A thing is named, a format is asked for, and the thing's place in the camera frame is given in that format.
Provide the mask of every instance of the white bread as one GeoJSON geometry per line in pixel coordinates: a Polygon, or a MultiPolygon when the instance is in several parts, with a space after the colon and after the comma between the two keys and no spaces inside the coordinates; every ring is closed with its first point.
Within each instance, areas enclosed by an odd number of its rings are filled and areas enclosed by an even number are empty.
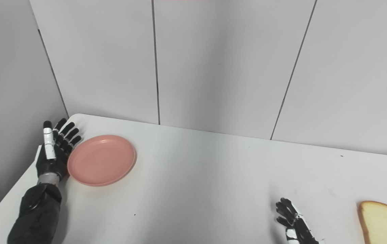
{"type": "Polygon", "coordinates": [[[365,244],[387,244],[387,204],[363,201],[358,214],[365,244]]]}

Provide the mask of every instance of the white tile wall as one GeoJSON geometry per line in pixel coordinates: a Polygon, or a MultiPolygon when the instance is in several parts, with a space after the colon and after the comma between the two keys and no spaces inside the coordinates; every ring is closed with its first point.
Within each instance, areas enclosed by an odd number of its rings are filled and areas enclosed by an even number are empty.
{"type": "Polygon", "coordinates": [[[387,154],[387,1],[318,1],[273,139],[387,154]]]}
{"type": "Polygon", "coordinates": [[[158,123],[150,0],[31,0],[70,115],[158,123]]]}
{"type": "Polygon", "coordinates": [[[270,138],[313,0],[155,0],[161,124],[270,138]]]}
{"type": "Polygon", "coordinates": [[[34,159],[45,120],[65,117],[27,0],[0,0],[0,198],[34,159]]]}

